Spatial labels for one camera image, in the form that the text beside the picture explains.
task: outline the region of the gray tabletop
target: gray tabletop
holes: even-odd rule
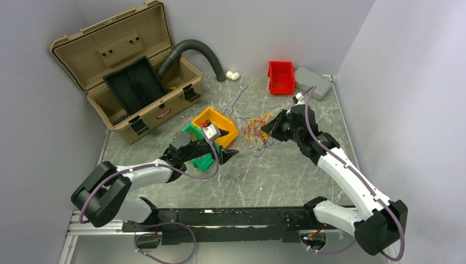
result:
[[[226,115],[231,120],[235,120],[235,117],[259,117],[266,112],[277,115],[282,108],[289,109],[293,105],[291,96],[273,96],[269,93],[269,78],[266,76],[245,76],[242,81],[248,83],[249,88],[236,102],[234,112]],[[202,99],[198,103],[138,142],[128,145],[118,134],[110,133],[103,160],[125,166],[159,158],[173,135],[206,107],[211,106],[220,112],[239,90],[239,84],[239,81],[219,83],[215,77],[203,78]],[[312,99],[310,105],[319,129],[340,142],[349,159],[355,163],[335,92],[330,91],[322,101]],[[237,138],[235,144],[242,145],[244,141]],[[234,148],[240,153],[222,165],[219,175],[212,179],[182,176],[169,184],[154,184],[135,190],[130,196],[144,196],[159,208],[302,206],[317,196],[327,197],[339,205],[352,204],[333,179],[304,157],[294,142],[277,141],[266,148],[260,157],[254,157],[252,149]],[[186,162],[186,165],[191,174],[202,174],[191,162]],[[213,167],[203,174],[211,172]]]

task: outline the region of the gray case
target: gray case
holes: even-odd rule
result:
[[[319,101],[324,99],[325,95],[332,88],[332,83],[328,79],[319,76],[304,67],[296,69],[295,80],[295,87],[303,92],[307,91],[310,87],[317,85],[317,88],[312,93],[312,97]]]

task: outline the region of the logo on toolbox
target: logo on toolbox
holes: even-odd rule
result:
[[[166,115],[169,114],[170,112],[171,112],[171,109],[168,109],[167,111],[161,113],[161,114],[157,117],[157,119],[161,119],[162,117],[166,116]]]

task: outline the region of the yellow bin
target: yellow bin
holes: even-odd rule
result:
[[[193,121],[191,121],[191,124],[201,129],[201,123],[206,120],[210,120],[210,122],[218,126],[218,128],[230,132],[228,135],[222,136],[215,141],[218,146],[222,146],[224,148],[229,147],[233,143],[233,140],[239,135],[235,123],[224,117],[210,106],[202,111],[202,113],[200,113]]]

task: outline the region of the metal wrench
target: metal wrench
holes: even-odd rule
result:
[[[227,104],[224,108],[223,108],[223,114],[226,113],[227,110],[230,111],[229,114],[233,113],[233,105],[235,105],[236,101],[238,100],[238,98],[240,98],[240,95],[241,93],[244,92],[244,90],[246,90],[247,88],[249,87],[249,85],[245,82],[242,82],[240,84],[240,90],[236,93],[235,97],[231,99],[230,103]]]

